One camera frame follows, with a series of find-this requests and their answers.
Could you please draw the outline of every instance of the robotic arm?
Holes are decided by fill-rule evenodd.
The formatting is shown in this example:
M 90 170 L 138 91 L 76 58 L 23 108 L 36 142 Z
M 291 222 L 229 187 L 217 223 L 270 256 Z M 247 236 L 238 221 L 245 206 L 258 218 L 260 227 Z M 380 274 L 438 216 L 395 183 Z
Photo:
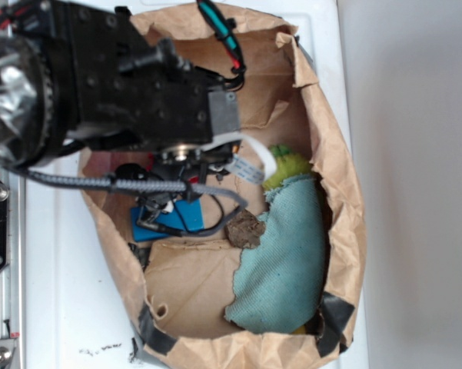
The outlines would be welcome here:
M 222 168 L 239 148 L 240 141 L 212 143 L 240 127 L 234 92 L 246 68 L 232 21 L 209 0 L 198 7 L 227 49 L 234 78 L 193 66 L 169 39 L 150 46 L 124 14 L 59 0 L 2 8 L 0 30 L 12 25 L 13 36 L 0 36 L 0 165 L 47 185 L 133 195 L 150 210 L 139 223 L 153 231 L 218 231 L 246 206 L 234 192 L 204 185 L 208 175 L 227 174 Z M 30 170 L 83 147 L 150 152 L 161 170 L 122 166 L 104 178 Z M 190 184 L 195 174 L 198 183 Z M 228 196 L 238 207 L 196 233 L 155 221 L 168 201 L 202 194 Z

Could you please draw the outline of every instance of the black tape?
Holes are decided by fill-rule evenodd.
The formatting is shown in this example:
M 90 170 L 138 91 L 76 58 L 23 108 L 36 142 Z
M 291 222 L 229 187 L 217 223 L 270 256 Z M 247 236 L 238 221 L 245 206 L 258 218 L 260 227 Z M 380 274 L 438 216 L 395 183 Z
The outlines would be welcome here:
M 178 341 L 177 338 L 171 337 L 155 327 L 154 318 L 146 304 L 141 309 L 138 321 L 140 323 L 140 337 L 144 344 L 159 354 L 167 355 Z
M 354 305 L 328 292 L 324 292 L 320 305 L 320 311 L 324 319 L 324 332 L 317 343 L 317 349 L 321 357 L 331 354 L 338 346 L 342 333 L 354 310 Z

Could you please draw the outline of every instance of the blue plastic block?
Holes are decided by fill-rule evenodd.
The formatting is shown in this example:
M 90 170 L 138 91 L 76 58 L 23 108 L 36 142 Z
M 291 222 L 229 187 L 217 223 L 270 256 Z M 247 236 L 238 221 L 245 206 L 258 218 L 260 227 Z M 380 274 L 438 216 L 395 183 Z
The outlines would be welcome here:
M 174 206 L 179 210 L 183 216 L 184 222 L 188 226 L 189 231 L 200 231 L 204 229 L 203 216 L 201 214 L 200 200 L 188 203 L 186 200 L 176 201 Z M 133 239 L 136 242 L 152 241 L 159 238 L 169 237 L 167 234 L 149 231 L 148 229 L 137 226 L 138 215 L 140 208 L 132 208 L 131 212 L 131 225 L 133 228 Z M 156 220 L 158 223 L 167 225 L 177 229 L 184 230 L 184 225 L 179 218 L 176 210 L 168 214 L 161 214 Z

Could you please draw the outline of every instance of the white surface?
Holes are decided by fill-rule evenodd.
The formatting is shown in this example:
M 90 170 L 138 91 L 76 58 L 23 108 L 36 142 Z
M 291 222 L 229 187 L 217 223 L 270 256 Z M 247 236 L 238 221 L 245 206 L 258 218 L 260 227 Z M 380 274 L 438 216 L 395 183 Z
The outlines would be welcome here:
M 462 369 L 462 0 L 339 0 L 372 368 Z
M 147 6 L 132 2 L 131 10 L 134 13 L 152 10 L 160 7 L 162 2 L 157 3 Z M 350 141 L 335 2 L 227 3 L 282 15 L 302 27 L 302 44 L 315 61 L 321 86 L 339 118 L 347 141 Z M 102 2 L 102 6 L 110 10 L 119 4 Z M 57 161 L 47 171 L 74 175 L 76 168 L 73 157 Z M 128 363 L 133 333 L 80 193 L 57 191 L 29 182 L 26 208 L 26 367 L 153 367 Z M 101 349 L 120 343 L 120 347 Z M 368 368 L 363 305 L 354 345 L 329 368 Z

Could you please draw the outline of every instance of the green fabric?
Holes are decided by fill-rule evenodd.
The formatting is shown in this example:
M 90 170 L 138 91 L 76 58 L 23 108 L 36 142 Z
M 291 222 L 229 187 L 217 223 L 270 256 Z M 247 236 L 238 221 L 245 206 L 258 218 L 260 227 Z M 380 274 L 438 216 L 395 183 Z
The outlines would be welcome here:
M 265 193 L 270 211 L 261 245 L 243 250 L 225 317 L 248 331 L 291 333 L 319 303 L 325 258 L 321 209 L 313 178 L 297 175 Z

